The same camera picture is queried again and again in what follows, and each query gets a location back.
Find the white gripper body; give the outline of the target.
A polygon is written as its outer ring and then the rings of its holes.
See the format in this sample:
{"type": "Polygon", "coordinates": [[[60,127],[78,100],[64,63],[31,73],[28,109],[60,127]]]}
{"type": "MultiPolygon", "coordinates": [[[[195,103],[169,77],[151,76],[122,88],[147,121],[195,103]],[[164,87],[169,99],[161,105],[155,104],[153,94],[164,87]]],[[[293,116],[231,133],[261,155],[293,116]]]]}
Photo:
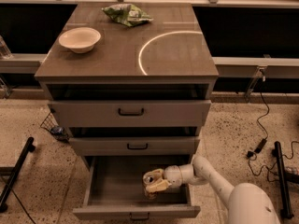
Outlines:
{"type": "Polygon", "coordinates": [[[182,185],[183,184],[183,176],[180,168],[176,165],[168,166],[164,169],[164,178],[171,185],[182,185]]]}

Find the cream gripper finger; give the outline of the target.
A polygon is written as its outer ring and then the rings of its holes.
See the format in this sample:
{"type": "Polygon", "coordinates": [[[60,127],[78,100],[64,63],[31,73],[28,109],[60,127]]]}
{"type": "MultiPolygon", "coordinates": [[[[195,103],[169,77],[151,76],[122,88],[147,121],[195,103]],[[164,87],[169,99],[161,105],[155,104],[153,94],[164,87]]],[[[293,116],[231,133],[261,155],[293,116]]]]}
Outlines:
{"type": "Polygon", "coordinates": [[[156,181],[145,181],[145,190],[148,193],[160,192],[168,189],[171,184],[165,179],[158,179],[156,181]]]}
{"type": "Polygon", "coordinates": [[[153,171],[146,172],[143,175],[144,181],[156,181],[159,178],[163,177],[164,170],[163,169],[155,169],[153,171]]]}

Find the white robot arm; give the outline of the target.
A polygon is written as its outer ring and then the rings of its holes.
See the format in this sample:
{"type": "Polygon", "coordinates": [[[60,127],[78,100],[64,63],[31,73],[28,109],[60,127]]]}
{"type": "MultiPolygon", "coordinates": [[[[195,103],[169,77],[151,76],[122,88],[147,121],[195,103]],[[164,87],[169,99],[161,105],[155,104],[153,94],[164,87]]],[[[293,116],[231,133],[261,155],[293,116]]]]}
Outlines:
{"type": "Polygon", "coordinates": [[[213,188],[228,210],[229,224],[280,224],[274,205],[261,188],[251,183],[233,186],[203,156],[194,156],[190,164],[159,168],[143,175],[148,197],[185,184],[197,186],[204,182],[213,188]]]}

